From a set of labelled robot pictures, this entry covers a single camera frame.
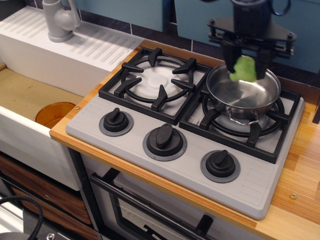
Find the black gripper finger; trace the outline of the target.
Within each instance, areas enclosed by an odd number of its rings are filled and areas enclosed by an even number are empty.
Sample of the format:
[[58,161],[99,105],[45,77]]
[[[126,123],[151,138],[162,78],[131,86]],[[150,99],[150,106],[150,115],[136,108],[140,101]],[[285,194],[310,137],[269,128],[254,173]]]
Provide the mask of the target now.
[[256,79],[260,80],[265,77],[266,71],[273,62],[274,51],[271,49],[259,49],[255,56]]
[[234,42],[223,40],[221,43],[224,61],[230,73],[235,73],[235,64],[240,57],[240,47]]

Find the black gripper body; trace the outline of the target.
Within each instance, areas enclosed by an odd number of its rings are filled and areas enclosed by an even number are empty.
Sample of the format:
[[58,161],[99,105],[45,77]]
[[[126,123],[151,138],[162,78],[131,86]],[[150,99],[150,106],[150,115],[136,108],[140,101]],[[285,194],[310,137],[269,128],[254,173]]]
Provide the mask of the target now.
[[263,27],[255,22],[245,24],[239,21],[237,24],[233,17],[211,18],[207,25],[210,28],[209,41],[219,44],[222,41],[235,43],[242,51],[257,52],[260,49],[270,49],[274,57],[289,59],[294,55],[294,41],[297,35],[292,31],[270,20]]

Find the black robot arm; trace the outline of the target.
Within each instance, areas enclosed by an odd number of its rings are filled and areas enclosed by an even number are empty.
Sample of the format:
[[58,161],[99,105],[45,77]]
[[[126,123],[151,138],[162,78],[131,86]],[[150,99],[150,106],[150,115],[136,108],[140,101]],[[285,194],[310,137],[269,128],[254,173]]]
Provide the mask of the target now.
[[256,78],[260,80],[275,58],[290,59],[294,55],[297,35],[272,20],[272,16],[287,14],[291,1],[288,0],[281,11],[274,9],[271,0],[233,0],[231,3],[232,17],[208,21],[209,40],[220,45],[230,73],[235,73],[235,64],[244,50],[254,52]]

